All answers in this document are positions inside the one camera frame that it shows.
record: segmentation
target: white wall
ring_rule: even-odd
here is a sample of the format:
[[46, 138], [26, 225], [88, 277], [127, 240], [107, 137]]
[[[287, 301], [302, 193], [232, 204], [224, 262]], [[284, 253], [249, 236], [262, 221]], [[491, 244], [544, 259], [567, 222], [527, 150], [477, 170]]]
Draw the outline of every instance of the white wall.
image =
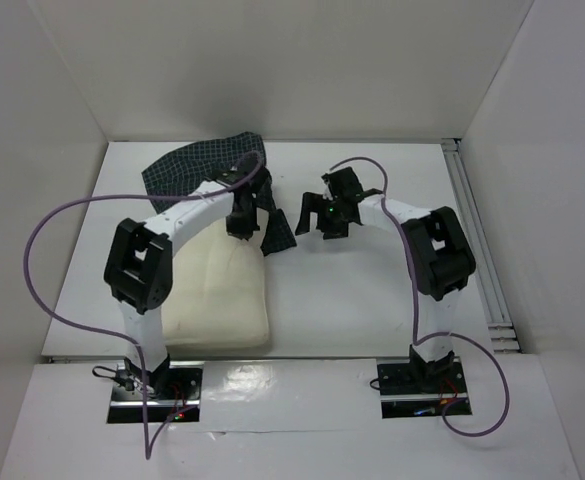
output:
[[535, 1], [461, 154], [585, 480], [585, 0]]
[[531, 0], [31, 0], [111, 139], [460, 136]]
[[[21, 274], [34, 224], [90, 190], [105, 138], [27, 4], [0, 0], [0, 469], [49, 319]], [[36, 282], [54, 304], [82, 212], [45, 233]]]

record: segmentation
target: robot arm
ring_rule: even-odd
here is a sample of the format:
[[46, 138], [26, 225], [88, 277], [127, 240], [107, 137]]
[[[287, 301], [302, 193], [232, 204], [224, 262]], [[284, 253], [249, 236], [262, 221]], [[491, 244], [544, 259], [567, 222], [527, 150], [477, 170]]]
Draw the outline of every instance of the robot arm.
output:
[[[396, 233], [381, 208], [382, 192], [364, 191], [352, 168], [322, 178], [327, 186], [323, 195], [303, 195], [297, 235], [309, 232], [311, 213], [317, 214], [317, 229], [326, 240], [347, 237], [352, 222]], [[420, 337], [451, 331], [460, 291], [476, 269], [456, 214], [449, 207], [427, 210], [391, 199], [386, 199], [385, 206], [401, 224], [414, 260]], [[453, 359], [449, 337], [435, 337], [410, 349], [411, 363], [422, 380], [436, 377]]]
[[[218, 172], [190, 195], [200, 196], [200, 200], [179, 202], [143, 222], [128, 218], [116, 229], [104, 278], [119, 302], [125, 333], [143, 349], [152, 388], [170, 363], [163, 339], [161, 305], [172, 289], [172, 258], [188, 240], [222, 218], [226, 219], [228, 234], [237, 238], [249, 239], [259, 230], [255, 194], [269, 178], [269, 172], [261, 167], [249, 184], [228, 191], [255, 167], [255, 163], [248, 162], [241, 171]], [[132, 345], [125, 364], [129, 373], [140, 377], [141, 364]]]

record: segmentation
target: black joint motor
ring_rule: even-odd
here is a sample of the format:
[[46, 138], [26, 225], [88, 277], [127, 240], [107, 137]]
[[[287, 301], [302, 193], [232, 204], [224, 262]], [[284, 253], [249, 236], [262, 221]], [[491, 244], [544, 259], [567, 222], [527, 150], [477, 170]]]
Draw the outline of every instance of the black joint motor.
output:
[[351, 167], [326, 173], [321, 178], [327, 185], [331, 198], [305, 192], [301, 203], [301, 217], [294, 233], [308, 233], [311, 214], [316, 213], [316, 228], [323, 232], [325, 240], [347, 237], [350, 223], [361, 225], [358, 204], [381, 191], [375, 188], [364, 191]]
[[452, 290], [467, 286], [476, 260], [454, 210], [441, 207], [401, 227], [414, 259], [419, 292], [439, 301]]
[[[219, 170], [207, 177], [208, 180], [231, 187], [243, 180], [258, 164], [257, 155], [246, 157], [236, 168]], [[267, 182], [271, 181], [270, 172], [261, 167], [256, 175], [245, 185], [235, 189], [232, 213], [225, 219], [228, 235], [241, 240], [249, 240], [254, 232], [260, 230], [256, 219], [256, 194]]]
[[172, 290], [172, 242], [126, 218], [116, 228], [103, 275], [112, 296], [143, 315]]

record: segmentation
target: white table surface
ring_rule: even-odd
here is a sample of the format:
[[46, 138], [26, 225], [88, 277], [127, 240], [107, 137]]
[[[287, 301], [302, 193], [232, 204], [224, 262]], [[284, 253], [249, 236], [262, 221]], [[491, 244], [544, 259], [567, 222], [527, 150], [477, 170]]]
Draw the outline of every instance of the white table surface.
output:
[[[94, 195], [145, 193], [141, 171], [184, 143], [109, 145]], [[375, 158], [390, 177], [389, 196], [415, 206], [456, 208], [440, 145], [267, 142], [267, 161], [277, 205], [295, 228], [305, 191], [323, 191], [320, 176], [355, 155]], [[365, 188], [381, 187], [369, 164], [353, 165]], [[103, 281], [116, 225], [126, 217], [154, 214], [147, 201], [99, 202], [89, 206], [57, 304], [61, 315], [122, 331], [123, 321]], [[346, 240], [323, 241], [318, 231], [297, 237], [298, 246], [266, 257], [270, 343], [210, 355], [264, 357], [405, 356], [411, 337], [409, 278], [398, 235], [353, 226]], [[489, 346], [477, 279], [459, 303], [455, 330]], [[124, 342], [76, 331], [53, 321], [43, 355], [120, 357]]]
[[[577, 480], [536, 356], [500, 361], [510, 416], [479, 439], [440, 418], [381, 419], [373, 360], [207, 363], [201, 422], [169, 427], [150, 461], [141, 425], [105, 423], [111, 384], [91, 364], [38, 365], [1, 480]], [[476, 431], [498, 418], [503, 390], [486, 359], [465, 374], [474, 415], [450, 421]]]

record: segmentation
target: white enclosure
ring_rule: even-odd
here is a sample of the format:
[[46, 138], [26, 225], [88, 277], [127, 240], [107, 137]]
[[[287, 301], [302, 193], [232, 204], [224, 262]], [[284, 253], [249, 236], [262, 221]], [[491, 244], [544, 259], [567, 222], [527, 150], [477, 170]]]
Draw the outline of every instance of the white enclosure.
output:
[[[365, 358], [272, 366], [284, 372], [277, 378], [306, 389], [297, 395], [282, 383], [273, 398], [286, 400], [253, 417], [238, 413], [248, 404], [212, 398], [207, 384], [207, 401], [225, 416], [208, 416], [198, 430], [172, 428], [151, 462], [142, 460], [139, 425], [103, 423], [109, 386], [89, 367], [95, 358], [119, 359], [120, 345], [89, 343], [56, 324], [48, 332], [49, 318], [22, 280], [27, 236], [62, 202], [116, 188], [140, 192], [140, 169], [169, 145], [246, 130], [262, 134], [268, 155], [276, 152], [273, 168], [295, 179], [278, 192], [291, 212], [297, 190], [311, 190], [306, 182], [324, 168], [298, 160], [299, 152], [325, 145], [332, 158], [355, 146], [384, 163], [393, 152], [413, 152], [391, 166], [391, 177], [411, 172], [397, 179], [397, 198], [457, 208], [481, 250], [462, 331], [489, 346], [486, 322], [511, 318], [525, 353], [499, 356], [513, 403], [496, 435], [465, 441], [436, 419], [379, 422], [377, 397], [359, 384], [374, 372]], [[460, 139], [458, 153], [443, 141], [452, 138]], [[158, 140], [178, 143], [150, 143]], [[415, 141], [430, 145], [408, 145]], [[104, 174], [113, 162], [125, 169], [121, 179]], [[137, 219], [149, 213], [137, 208]], [[90, 280], [77, 274], [93, 269], [83, 261], [86, 231], [100, 241], [98, 222], [107, 217], [91, 207], [84, 222], [84, 212], [45, 230], [34, 280], [54, 305], [65, 279], [60, 309], [103, 312], [96, 321], [116, 328], [105, 297], [82, 289]], [[384, 238], [374, 240], [379, 251], [389, 248]], [[373, 253], [363, 255], [387, 277], [389, 265]], [[270, 268], [300, 265], [286, 258], [272, 257]], [[346, 269], [349, 257], [339, 258]], [[404, 293], [396, 310], [408, 315]], [[312, 343], [302, 339], [309, 328], [289, 328], [294, 299], [280, 293], [276, 301], [277, 320], [285, 320], [274, 322], [280, 356], [302, 348], [297, 356], [329, 356], [321, 330], [334, 342], [332, 356], [394, 352], [388, 311], [376, 311], [387, 327], [381, 351], [357, 341], [352, 308], [344, 311], [349, 336], [308, 322], [319, 339]], [[380, 302], [370, 298], [374, 308]], [[409, 331], [397, 332], [407, 346]], [[475, 411], [459, 425], [478, 429], [498, 416], [501, 390], [482, 357], [460, 351]], [[36, 365], [49, 356], [89, 363]], [[210, 371], [223, 368], [212, 363]], [[77, 387], [85, 397], [73, 394]], [[332, 410], [341, 389], [348, 400]], [[51, 414], [59, 402], [76, 416]], [[281, 423], [299, 410], [309, 416]], [[351, 418], [354, 410], [360, 416]], [[243, 423], [226, 428], [239, 415]], [[275, 418], [276, 425], [268, 420]], [[415, 441], [406, 445], [408, 438]], [[119, 475], [101, 442], [119, 465], [134, 457], [130, 478], [435, 478], [454, 466], [463, 479], [585, 480], [585, 0], [0, 0], [0, 478]], [[175, 461], [183, 445], [191, 456]], [[342, 465], [326, 461], [339, 455]]]

